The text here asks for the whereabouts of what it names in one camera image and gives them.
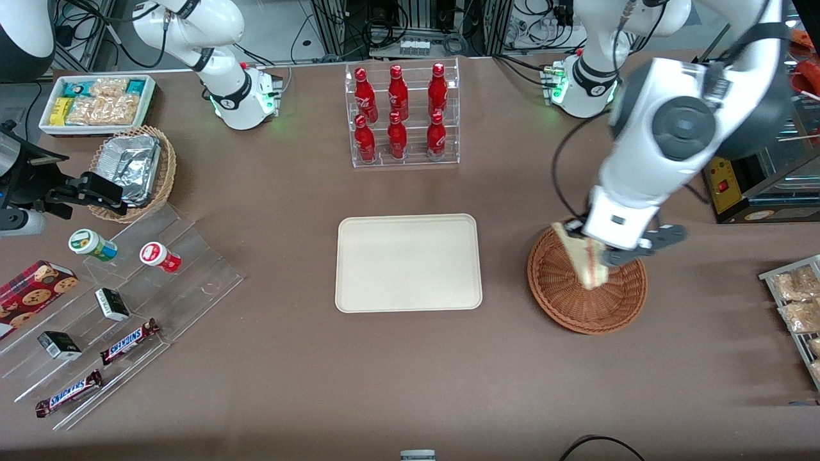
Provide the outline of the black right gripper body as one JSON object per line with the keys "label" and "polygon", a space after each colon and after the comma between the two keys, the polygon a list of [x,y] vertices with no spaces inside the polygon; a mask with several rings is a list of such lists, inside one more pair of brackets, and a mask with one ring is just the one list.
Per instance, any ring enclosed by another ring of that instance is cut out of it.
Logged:
{"label": "black right gripper body", "polygon": [[21,149],[19,152],[19,207],[40,208],[39,199],[49,192],[74,196],[79,204],[76,179],[65,175],[59,164],[70,157],[44,149]]}

